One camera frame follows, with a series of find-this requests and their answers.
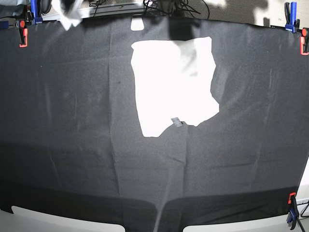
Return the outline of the blue clamp top left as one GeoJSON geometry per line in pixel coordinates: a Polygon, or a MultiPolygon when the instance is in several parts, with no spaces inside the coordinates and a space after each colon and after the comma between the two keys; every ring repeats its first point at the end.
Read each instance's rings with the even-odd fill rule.
{"type": "Polygon", "coordinates": [[[41,0],[30,1],[30,12],[31,20],[34,25],[41,24],[43,22],[41,16],[41,0]]]}

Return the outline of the white printed t-shirt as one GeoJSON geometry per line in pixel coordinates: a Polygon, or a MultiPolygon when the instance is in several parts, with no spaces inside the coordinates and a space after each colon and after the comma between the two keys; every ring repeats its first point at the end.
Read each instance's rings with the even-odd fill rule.
{"type": "Polygon", "coordinates": [[[144,137],[159,137],[174,120],[190,126],[219,113],[211,93],[216,64],[211,37],[132,44],[135,101],[144,137]]]}

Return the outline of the black table cloth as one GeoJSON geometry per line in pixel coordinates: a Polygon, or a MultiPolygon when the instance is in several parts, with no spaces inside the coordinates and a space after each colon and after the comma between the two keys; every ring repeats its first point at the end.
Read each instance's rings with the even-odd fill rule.
{"type": "Polygon", "coordinates": [[[286,215],[309,158],[309,58],[300,37],[191,18],[89,18],[0,33],[0,207],[128,232],[286,215]],[[211,37],[219,113],[144,137],[132,44],[211,37]]]}

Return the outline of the blue clamp top right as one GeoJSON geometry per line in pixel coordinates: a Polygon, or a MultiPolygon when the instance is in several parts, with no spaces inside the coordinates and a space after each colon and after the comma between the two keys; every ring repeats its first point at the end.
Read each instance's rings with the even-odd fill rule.
{"type": "Polygon", "coordinates": [[[285,11],[285,18],[286,24],[285,29],[296,33],[299,29],[300,20],[296,18],[296,10],[297,10],[297,3],[296,2],[286,2],[284,4],[284,11],[285,11]]]}

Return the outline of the red clamp top left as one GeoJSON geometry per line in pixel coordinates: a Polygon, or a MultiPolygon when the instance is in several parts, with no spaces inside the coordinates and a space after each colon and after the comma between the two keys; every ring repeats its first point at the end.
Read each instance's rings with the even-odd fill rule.
{"type": "Polygon", "coordinates": [[[15,27],[19,31],[20,43],[19,47],[24,48],[28,46],[28,29],[25,20],[17,20],[15,27]]]}

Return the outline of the red blue clamp bottom right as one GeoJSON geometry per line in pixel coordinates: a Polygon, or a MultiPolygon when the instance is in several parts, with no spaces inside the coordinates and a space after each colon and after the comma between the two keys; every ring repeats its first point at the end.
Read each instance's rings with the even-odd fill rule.
{"type": "Polygon", "coordinates": [[[287,224],[290,227],[290,230],[294,230],[297,224],[297,220],[299,218],[299,211],[296,203],[296,193],[292,192],[289,194],[288,205],[289,205],[289,213],[287,218],[287,224]]]}

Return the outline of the red clamp top right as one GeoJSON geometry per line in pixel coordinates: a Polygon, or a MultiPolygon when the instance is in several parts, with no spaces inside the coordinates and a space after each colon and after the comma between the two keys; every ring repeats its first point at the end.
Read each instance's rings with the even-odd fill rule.
{"type": "Polygon", "coordinates": [[[300,37],[300,54],[304,56],[309,55],[309,29],[303,28],[300,37]]]}

